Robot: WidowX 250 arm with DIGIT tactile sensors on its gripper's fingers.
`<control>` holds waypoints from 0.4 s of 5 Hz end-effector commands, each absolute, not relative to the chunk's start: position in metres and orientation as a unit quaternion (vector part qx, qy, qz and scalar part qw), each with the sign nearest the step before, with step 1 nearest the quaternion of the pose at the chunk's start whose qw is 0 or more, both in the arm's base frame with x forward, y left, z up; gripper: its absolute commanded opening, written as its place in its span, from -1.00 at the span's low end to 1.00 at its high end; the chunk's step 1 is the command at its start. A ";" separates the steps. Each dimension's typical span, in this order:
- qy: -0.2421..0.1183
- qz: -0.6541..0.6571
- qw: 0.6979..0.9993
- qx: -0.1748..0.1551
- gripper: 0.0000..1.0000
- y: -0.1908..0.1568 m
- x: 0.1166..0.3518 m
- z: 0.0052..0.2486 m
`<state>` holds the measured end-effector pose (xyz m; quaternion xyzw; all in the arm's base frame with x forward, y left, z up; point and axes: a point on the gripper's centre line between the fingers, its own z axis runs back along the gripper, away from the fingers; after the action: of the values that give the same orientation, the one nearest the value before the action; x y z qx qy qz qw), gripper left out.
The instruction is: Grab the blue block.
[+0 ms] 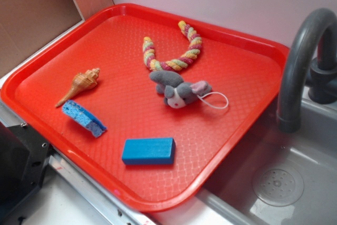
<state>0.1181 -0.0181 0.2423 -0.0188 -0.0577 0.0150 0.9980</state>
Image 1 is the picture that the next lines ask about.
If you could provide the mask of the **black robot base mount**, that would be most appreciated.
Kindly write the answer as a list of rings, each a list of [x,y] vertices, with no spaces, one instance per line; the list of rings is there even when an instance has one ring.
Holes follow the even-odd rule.
[[[1,124],[1,221],[41,189],[51,149],[31,126]]]

